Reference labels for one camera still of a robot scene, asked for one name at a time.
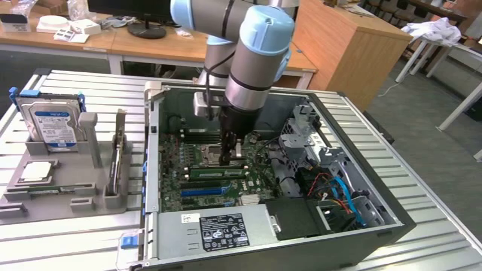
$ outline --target warning label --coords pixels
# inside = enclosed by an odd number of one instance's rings
[[[199,219],[202,226],[203,248],[206,251],[250,245],[249,232],[241,213],[225,216],[209,216]]]

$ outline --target power supply label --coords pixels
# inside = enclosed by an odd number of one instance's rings
[[[249,232],[241,213],[202,217],[199,224],[206,251],[226,250],[250,245]]]
[[[68,112],[36,111],[39,130],[44,142],[52,147],[72,147],[77,144]]]

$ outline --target aluminum profile table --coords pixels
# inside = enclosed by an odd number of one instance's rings
[[[0,270],[117,269],[118,238],[123,232],[139,228],[143,90],[145,83],[155,80],[161,79],[68,71],[32,76],[26,89],[86,94],[87,110],[99,114],[101,141],[109,141],[114,134],[118,108],[127,111],[126,133],[134,142],[129,211],[119,215],[0,226]],[[482,270],[481,243],[360,110],[337,93],[317,91],[317,94],[417,222],[416,229],[396,244],[378,249],[358,266],[345,270]],[[329,129],[322,127],[322,131],[337,146]],[[0,193],[26,151],[27,137],[22,116],[11,107],[0,121]],[[127,261],[137,259],[138,250],[130,253],[123,254]]]

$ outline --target computer monitor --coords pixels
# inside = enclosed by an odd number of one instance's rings
[[[170,0],[89,0],[90,11],[134,16],[146,20],[145,24],[131,24],[129,32],[141,38],[162,38],[166,30],[159,25],[150,24],[150,21],[173,23]]]

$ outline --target white box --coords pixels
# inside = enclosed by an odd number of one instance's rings
[[[19,14],[0,14],[0,25],[4,32],[30,32],[28,18]]]
[[[97,24],[90,19],[72,21],[70,23],[70,26],[81,34],[94,35],[94,34],[99,34],[102,32],[101,25]]]
[[[56,15],[42,16],[38,24],[38,32],[56,33],[60,29],[70,30],[68,20]]]

